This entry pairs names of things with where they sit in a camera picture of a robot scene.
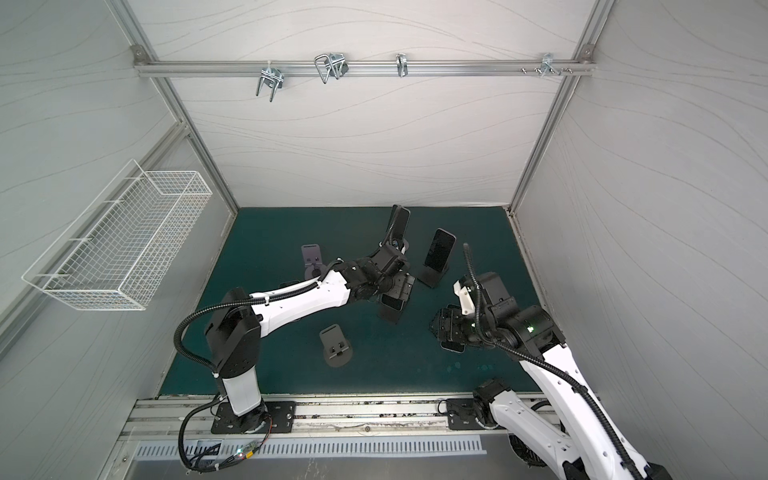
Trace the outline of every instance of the wire mesh basket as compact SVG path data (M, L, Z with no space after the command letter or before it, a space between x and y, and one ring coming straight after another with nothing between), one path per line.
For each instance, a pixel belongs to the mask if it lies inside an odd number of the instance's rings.
M210 196L196 171L132 161L22 279L77 310L144 310Z

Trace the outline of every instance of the teal mat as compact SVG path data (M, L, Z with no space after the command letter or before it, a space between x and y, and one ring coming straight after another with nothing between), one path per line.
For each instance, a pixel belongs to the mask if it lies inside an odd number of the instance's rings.
M323 260L354 260L379 244L389 208L245 208L232 227L200 306L219 303L236 286L246 292L273 290L290 280L303 280L301 245L318 243ZM469 349L445 351L429 332L438 309L457 303L452 284L466 273L462 243L472 247L478 273L497 272L521 308L538 303L528 271L503 209L410 209L406 231L412 273L423 262L438 227L457 236L450 270L429 289L416 281L397 325L376 316L378 306L355 302L314 313L264 337L257 364L264 393L374 393L471 391L485 380L502 377L517 391L539 388L503 352ZM210 357L204 326L194 322L184 337L193 352ZM319 332L338 323L354 348L352 359L334 369L323 360ZM212 394L214 379L205 367L177 356L161 395Z

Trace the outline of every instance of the wire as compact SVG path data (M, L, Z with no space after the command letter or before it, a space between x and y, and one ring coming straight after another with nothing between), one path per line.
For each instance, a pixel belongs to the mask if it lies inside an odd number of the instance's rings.
M464 243L464 260L467 263L467 271L469 272L469 278L472 279L472 284L475 287L475 326L478 329L478 332L480 333L480 340L486 345L492 345L493 342L490 340L490 338L486 337L485 331L483 330L482 324L480 323L480 306L481 306L481 293L480 293L480 282L478 282L478 277L475 275L475 264L472 262L472 248L469 247L469 243Z
M472 283L475 284L475 325L477 326L478 331L480 332L480 338L483 339L483 341L485 341L486 332L483 331L482 323L479 321L480 315L478 313L480 299L481 299L480 285L475 275L475 265L472 262L472 250L469 248L468 243L464 244L464 259L466 260L467 270L469 271L470 278L472 278ZM643 480L643 475L641 475L640 471L637 470L637 466L634 464L634 460L632 460L632 458L629 456L629 453L627 453L627 449L621 443L621 440L619 439L619 436L616 434L616 431L611 425L611 422L605 416L605 414L603 413L603 410L600 408L598 403L594 401L594 399L592 398L592 395L590 395L589 393L589 389L586 386L583 386L582 384L580 384L578 381L576 381L576 379L568 375L566 372L563 372L558 367L550 363L547 363L544 360L540 360L533 356L530 356L526 353L518 352L503 340L493 338L490 336L488 336L488 340L498 348L515 356L518 360L525 360L526 362L532 363L533 365L536 365L537 367L544 369L550 372L551 374L560 377L568 385L570 385L571 388L574 390L574 392L581 395L581 398L583 398L584 401L587 403L587 405L589 406L589 409L594 413L594 416L598 418L598 421L600 422L600 425L603 427L605 434L608 435L608 438L611 440L611 443L614 445L616 452L619 454L619 457L621 457L621 466L624 467L624 469L628 470L630 475L632 475L632 478L634 478L635 480Z
M297 290L292 290L290 292L285 292L285 293L278 293L277 295L270 297L270 302L278 302L280 300L286 300L294 296L301 295L302 293L311 292L312 290L317 288L319 286L319 283L321 282L322 280L320 280L319 282L318 281L312 282L309 285L305 285ZM210 360L192 353L181 342L181 339L182 337L184 337L184 332L187 330L187 327L194 320L202 317L206 313L213 312L214 310L229 309L237 306L260 305L262 303L266 303L266 298L263 296L259 296L256 298L249 298L248 300L217 303L216 305L207 306L203 309L200 309L196 312L191 313L185 319L181 320L181 323L179 323L179 326L176 327L176 332L174 332L174 348L176 349L177 352L179 352L179 355L185 358L188 358L193 362L197 362L197 363L200 363L201 365L205 365L211 372L214 373L214 376L217 375L216 366Z
M389 221L389 225L387 226L386 233L384 234L384 240L382 240L382 245L386 245L392 239L392 229L395 228L395 222L397 221L397 216L400 214L401 210L402 207L398 205L395 207L395 211L392 212L392 219Z
M234 455L231 455L224 459L223 462L216 464L216 465L210 465L207 467L200 467L200 458L203 457L203 455L198 454L200 457L198 458L197 455L192 457L192 459L195 460L195 465L192 464L192 461L187 457L187 451L184 449L184 430L187 429L187 423L189 423L190 419L195 416L197 413L202 412L203 410L209 409L210 407L216 406L224 401L224 398L214 397L214 399L205 405L201 405L198 407L195 407L192 409L189 413L187 413L187 416L184 417L184 420L181 421L181 426L179 427L179 438L178 438L178 448L179 448L179 458L181 459L181 463L184 464L185 467L189 470L193 470L195 472L200 473L207 473L207 472L215 472L216 470L221 470L222 468L231 467L233 465L237 465L238 463L242 462L242 460L236 460ZM208 449L204 450L204 453L214 447L209 447Z

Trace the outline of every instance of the metal grate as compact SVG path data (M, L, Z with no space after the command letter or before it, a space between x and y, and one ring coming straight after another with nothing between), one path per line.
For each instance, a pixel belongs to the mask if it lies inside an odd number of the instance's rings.
M85 233L75 234L78 221L94 204L22 279L77 310L144 310L211 190L196 171L144 171L139 167L136 176L118 175L112 183L122 181L127 186L116 198L94 201L104 211ZM65 252L62 260L35 273L44 264L44 255L57 244Z
M249 439L197 440L184 444L187 455L200 453L221 442L219 455L205 460L225 459ZM437 457L450 455L485 455L480 435L402 435L391 437L269 439L253 458L321 457ZM137 461L175 460L177 444L173 440L142 441L134 457Z

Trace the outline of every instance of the ventilation slot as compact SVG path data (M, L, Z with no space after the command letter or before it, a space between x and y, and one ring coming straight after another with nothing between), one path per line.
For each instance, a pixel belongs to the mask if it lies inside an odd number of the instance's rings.
M184 445L187 456L221 442L219 455L204 460L224 459L242 448L249 439L192 440ZM440 457L450 455L485 455L480 435L404 435L375 438L269 439L253 458L322 457ZM175 460L178 449L174 440L142 441L135 460Z

